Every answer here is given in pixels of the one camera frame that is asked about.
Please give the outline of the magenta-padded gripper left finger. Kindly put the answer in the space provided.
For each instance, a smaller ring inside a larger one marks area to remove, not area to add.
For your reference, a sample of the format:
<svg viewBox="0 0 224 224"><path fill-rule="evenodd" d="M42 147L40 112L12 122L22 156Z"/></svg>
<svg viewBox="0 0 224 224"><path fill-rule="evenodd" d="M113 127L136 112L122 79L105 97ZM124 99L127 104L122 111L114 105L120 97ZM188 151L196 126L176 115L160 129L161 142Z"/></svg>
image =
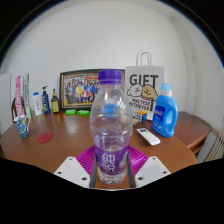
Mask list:
<svg viewBox="0 0 224 224"><path fill-rule="evenodd" d="M97 175L95 147L86 149L77 157L67 157L54 174L81 187L94 188Z"/></svg>

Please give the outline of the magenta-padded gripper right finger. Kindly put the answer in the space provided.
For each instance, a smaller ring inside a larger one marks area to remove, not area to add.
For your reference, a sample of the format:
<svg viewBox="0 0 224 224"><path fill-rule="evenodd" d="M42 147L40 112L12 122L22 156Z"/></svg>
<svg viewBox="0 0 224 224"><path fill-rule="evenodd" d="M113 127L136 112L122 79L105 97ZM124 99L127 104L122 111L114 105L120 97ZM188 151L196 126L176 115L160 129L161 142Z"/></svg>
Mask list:
<svg viewBox="0 0 224 224"><path fill-rule="evenodd" d="M170 174L158 157L148 157L133 146L129 147L128 177L131 188L146 186Z"/></svg>

